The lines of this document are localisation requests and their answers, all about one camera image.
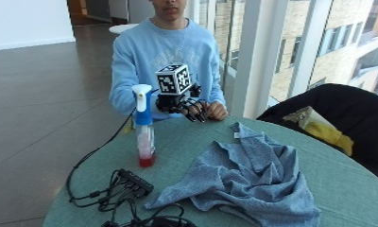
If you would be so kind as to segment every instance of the yellow cloth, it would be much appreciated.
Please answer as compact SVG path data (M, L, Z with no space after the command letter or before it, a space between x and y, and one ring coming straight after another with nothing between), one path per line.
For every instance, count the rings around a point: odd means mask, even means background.
M328 144L336 145L344 151L347 156L352 154L354 141L351 138L342 134L335 128L319 123L310 122L304 130L310 132L316 138L324 140Z

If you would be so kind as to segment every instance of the white wall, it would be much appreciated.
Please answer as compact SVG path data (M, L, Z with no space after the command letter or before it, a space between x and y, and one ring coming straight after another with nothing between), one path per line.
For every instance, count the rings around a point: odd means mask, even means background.
M75 42L67 0L0 0L0 49Z

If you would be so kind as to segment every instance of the black and white cube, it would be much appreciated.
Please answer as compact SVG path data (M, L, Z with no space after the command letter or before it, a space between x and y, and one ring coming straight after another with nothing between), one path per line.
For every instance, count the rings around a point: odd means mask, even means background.
M169 64L154 72L160 94L168 96L178 96L191 86L189 70L186 64Z

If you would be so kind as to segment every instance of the clear plastic bottle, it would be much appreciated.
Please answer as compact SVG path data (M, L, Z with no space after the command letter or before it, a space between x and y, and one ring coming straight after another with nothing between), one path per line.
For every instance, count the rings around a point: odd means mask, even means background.
M154 161L154 148L153 148L153 124L137 125L137 149L138 149L138 164L141 167L149 167Z
M149 167L154 162L153 148L153 117L150 110L152 85L138 84L132 86L136 106L136 137L138 150L138 165Z

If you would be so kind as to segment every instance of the blue towel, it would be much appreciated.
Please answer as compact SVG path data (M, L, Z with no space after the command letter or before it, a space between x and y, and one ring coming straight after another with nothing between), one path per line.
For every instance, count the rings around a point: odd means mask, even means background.
M145 204L153 209L190 198L261 226L319 226L319 209L298 171L295 149L235 123L241 144L213 142L182 180Z

